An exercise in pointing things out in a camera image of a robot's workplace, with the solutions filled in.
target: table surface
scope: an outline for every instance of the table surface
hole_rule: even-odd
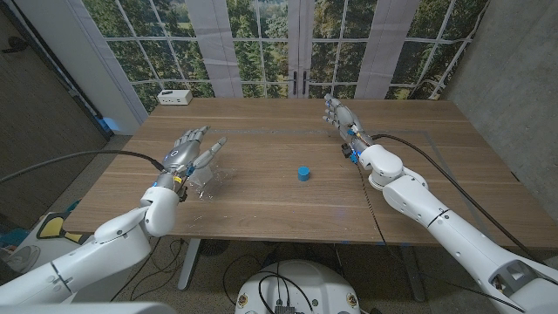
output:
[[[408,140],[449,169],[526,246],[558,247],[555,223],[452,102],[343,103],[358,115],[368,134],[389,132]],[[190,106],[158,106],[124,149],[161,159],[185,130],[205,125],[212,128],[202,151],[228,137],[214,164],[224,179],[212,184],[211,199],[189,190],[188,199],[179,204],[172,235],[380,242],[357,166],[341,154],[343,140],[322,120],[324,109],[321,99],[195,99]],[[378,143],[422,174],[445,205],[498,244],[513,246],[423,156],[393,140]],[[306,182],[297,179],[300,166],[310,168]],[[66,219],[65,229],[92,233],[103,222],[138,207],[157,174],[148,162],[119,155]],[[368,182],[366,187],[388,243],[437,244],[415,221],[390,208]]]

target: blue cap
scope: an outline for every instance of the blue cap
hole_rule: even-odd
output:
[[[308,167],[298,168],[298,180],[307,181],[310,178],[310,169]]]

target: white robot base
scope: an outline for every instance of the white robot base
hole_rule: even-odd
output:
[[[295,283],[304,292],[308,301],[294,284],[289,281],[284,282],[273,273],[278,273]],[[360,313],[357,294],[335,271],[319,263],[290,260],[279,262],[279,270],[277,270],[277,263],[274,263],[253,275],[238,294],[235,314],[268,313],[258,289],[260,281],[266,276],[269,277],[262,281],[261,293],[274,313]]]

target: robotic arm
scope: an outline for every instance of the robotic arm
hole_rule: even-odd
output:
[[[526,313],[552,313],[558,307],[558,271],[503,249],[444,205],[422,176],[403,167],[395,154],[366,135],[357,116],[325,96],[327,116],[350,143],[358,162],[371,170],[369,183],[387,203],[425,227],[490,296]],[[491,299],[500,313],[521,312]]]
[[[186,200],[186,180],[204,168],[227,142],[221,138],[199,155],[209,126],[189,130],[175,141],[165,169],[136,208],[101,225],[93,240],[0,287],[0,305],[60,303],[87,285],[132,267],[151,251],[149,236],[168,234],[176,206]]]

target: white box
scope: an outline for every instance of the white box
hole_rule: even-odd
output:
[[[162,105],[187,105],[192,100],[190,90],[162,90],[157,95]]]

